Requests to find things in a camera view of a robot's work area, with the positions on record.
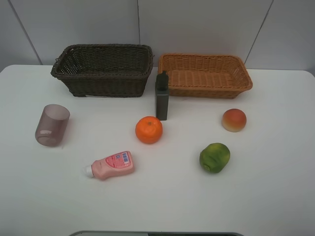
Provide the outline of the dark brown wicker basket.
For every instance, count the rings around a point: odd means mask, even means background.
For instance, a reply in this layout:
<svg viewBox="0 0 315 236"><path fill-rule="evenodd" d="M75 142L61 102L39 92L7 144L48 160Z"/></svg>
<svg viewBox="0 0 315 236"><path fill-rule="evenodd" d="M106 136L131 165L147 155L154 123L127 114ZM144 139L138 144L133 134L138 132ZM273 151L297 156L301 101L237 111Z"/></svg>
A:
<svg viewBox="0 0 315 236"><path fill-rule="evenodd" d="M75 44L56 59L51 75L75 97L141 97L152 68L147 45Z"/></svg>

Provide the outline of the dark grey pump bottle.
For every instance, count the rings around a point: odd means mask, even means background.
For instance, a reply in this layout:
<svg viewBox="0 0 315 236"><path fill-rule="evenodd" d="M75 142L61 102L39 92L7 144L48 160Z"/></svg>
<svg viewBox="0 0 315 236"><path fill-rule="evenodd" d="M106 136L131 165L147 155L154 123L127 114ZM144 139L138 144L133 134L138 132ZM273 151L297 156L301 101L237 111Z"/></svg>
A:
<svg viewBox="0 0 315 236"><path fill-rule="evenodd" d="M155 109L156 118L160 121L167 120L169 102L169 77L166 71L158 74L155 82Z"/></svg>

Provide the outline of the pink lotion bottle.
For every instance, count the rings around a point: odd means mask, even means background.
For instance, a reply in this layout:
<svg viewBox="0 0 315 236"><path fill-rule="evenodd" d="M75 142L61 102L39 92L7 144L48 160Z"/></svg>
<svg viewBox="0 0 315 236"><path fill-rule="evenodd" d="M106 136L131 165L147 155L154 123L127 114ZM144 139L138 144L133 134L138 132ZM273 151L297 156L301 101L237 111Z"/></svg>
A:
<svg viewBox="0 0 315 236"><path fill-rule="evenodd" d="M83 168L84 175L89 178L106 180L111 177L125 176L135 171L130 151L123 151L100 160Z"/></svg>

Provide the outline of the red yellow peach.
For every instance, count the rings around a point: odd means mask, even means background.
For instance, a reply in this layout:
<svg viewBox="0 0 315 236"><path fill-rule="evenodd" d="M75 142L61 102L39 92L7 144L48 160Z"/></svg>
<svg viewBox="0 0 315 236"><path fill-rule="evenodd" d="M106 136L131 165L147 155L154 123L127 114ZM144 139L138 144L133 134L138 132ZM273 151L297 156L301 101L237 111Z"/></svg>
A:
<svg viewBox="0 0 315 236"><path fill-rule="evenodd" d="M239 109L229 109L222 116L222 126L230 132L239 132L246 126L246 114Z"/></svg>

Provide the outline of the green citrus fruit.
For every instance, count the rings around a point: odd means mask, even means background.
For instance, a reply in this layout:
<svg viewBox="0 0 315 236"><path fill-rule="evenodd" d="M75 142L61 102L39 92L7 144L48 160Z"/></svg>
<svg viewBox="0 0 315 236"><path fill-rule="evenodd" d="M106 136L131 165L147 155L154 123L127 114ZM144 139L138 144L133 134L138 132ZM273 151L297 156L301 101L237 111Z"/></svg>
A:
<svg viewBox="0 0 315 236"><path fill-rule="evenodd" d="M200 166L207 172L217 174L230 160L230 150L222 143L212 143L199 155Z"/></svg>

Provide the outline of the orange mandarin fruit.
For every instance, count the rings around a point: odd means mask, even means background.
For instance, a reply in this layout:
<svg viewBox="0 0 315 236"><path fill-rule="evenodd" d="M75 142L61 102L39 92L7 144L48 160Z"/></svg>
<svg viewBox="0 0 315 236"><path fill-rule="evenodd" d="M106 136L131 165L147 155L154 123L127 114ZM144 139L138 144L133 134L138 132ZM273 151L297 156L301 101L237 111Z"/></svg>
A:
<svg viewBox="0 0 315 236"><path fill-rule="evenodd" d="M160 140L163 133L161 121L153 116L146 116L136 124L135 134L139 141L154 144Z"/></svg>

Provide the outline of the light orange wicker basket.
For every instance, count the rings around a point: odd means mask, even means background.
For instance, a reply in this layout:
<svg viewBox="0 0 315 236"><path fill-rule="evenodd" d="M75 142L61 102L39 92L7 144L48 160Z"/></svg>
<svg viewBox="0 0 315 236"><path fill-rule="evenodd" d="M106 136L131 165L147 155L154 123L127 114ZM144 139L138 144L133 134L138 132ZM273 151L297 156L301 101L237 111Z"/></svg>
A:
<svg viewBox="0 0 315 236"><path fill-rule="evenodd" d="M232 55L163 54L162 72L171 96L234 99L253 86L243 61Z"/></svg>

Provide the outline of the translucent purple plastic cup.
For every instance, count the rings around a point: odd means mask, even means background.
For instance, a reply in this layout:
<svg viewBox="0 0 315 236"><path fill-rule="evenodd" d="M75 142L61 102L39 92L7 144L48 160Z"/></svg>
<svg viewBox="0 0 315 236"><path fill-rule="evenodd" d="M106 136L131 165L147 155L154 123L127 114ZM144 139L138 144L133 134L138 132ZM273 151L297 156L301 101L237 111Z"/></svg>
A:
<svg viewBox="0 0 315 236"><path fill-rule="evenodd" d="M58 104L46 105L42 111L35 139L47 147L57 147L61 144L70 118L70 112Z"/></svg>

